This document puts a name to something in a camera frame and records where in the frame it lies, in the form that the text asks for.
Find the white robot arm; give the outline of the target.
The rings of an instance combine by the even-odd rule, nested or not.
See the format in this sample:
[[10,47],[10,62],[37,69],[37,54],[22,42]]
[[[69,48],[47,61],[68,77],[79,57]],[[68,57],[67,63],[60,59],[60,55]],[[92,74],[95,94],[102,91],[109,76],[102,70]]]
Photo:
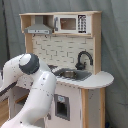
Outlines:
[[3,67],[0,96],[17,84],[22,75],[33,78],[27,100],[20,112],[1,128],[40,128],[34,123],[49,112],[56,87],[56,76],[37,55],[22,54],[7,61]]

